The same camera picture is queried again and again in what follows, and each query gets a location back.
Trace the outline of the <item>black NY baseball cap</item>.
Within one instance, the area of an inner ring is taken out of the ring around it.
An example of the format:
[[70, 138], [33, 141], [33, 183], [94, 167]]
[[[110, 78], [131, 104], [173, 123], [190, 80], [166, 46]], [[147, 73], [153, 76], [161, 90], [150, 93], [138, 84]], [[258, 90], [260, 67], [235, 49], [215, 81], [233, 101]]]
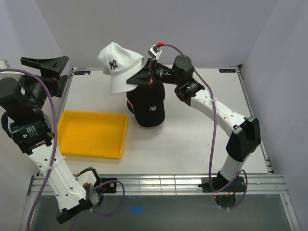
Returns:
[[165, 120], [165, 88], [162, 83], [154, 83], [146, 88], [138, 86], [126, 93], [134, 109], [137, 123], [144, 128], [159, 126]]

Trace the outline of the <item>pink baseball cap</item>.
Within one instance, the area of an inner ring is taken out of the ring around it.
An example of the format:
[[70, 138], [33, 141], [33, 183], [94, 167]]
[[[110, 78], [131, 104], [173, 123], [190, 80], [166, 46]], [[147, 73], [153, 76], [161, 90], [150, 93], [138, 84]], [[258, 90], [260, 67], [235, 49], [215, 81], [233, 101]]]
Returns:
[[126, 99], [127, 99], [127, 107], [128, 107], [128, 110], [129, 110], [131, 113], [134, 113], [133, 105], [132, 105], [131, 101], [129, 100], [128, 96], [126, 96]]

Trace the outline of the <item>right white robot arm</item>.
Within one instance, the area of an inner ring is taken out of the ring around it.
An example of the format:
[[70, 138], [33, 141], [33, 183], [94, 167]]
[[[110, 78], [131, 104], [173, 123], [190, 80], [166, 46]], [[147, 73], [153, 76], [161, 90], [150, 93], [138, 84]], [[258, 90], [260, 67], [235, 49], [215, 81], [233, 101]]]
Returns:
[[194, 78], [195, 68], [190, 57], [178, 55], [171, 68], [149, 58], [145, 66], [132, 75], [127, 83], [149, 87], [154, 83], [174, 84], [177, 98], [213, 120], [215, 127], [222, 128], [229, 136], [226, 145], [227, 158], [215, 178], [209, 177], [213, 192], [229, 191], [242, 171], [247, 158], [261, 143], [259, 120], [246, 117], [215, 100], [209, 88]]

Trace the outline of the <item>white NY baseball cap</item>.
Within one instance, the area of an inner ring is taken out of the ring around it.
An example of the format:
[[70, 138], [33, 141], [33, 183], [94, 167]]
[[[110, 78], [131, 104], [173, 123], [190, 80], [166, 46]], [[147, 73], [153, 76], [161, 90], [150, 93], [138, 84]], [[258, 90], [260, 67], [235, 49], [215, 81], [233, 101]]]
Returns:
[[103, 48], [98, 61], [105, 75], [109, 75], [110, 94], [129, 92], [137, 88], [135, 84], [127, 83], [127, 80], [142, 69], [144, 56], [125, 49], [116, 42], [111, 42]]

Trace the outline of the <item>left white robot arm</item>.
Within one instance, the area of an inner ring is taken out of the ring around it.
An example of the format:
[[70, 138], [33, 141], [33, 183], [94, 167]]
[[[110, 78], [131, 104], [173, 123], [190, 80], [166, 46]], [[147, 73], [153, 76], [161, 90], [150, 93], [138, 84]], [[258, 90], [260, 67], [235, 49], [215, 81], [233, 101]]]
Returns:
[[0, 72], [0, 105], [4, 109], [1, 126], [45, 175], [44, 183], [51, 186], [58, 203], [59, 223], [103, 202], [97, 171], [89, 167], [76, 176], [71, 173], [57, 144], [57, 117], [49, 118], [42, 110], [46, 101], [62, 96], [68, 60], [67, 56], [22, 57], [21, 64], [39, 70], [40, 75], [8, 68]]

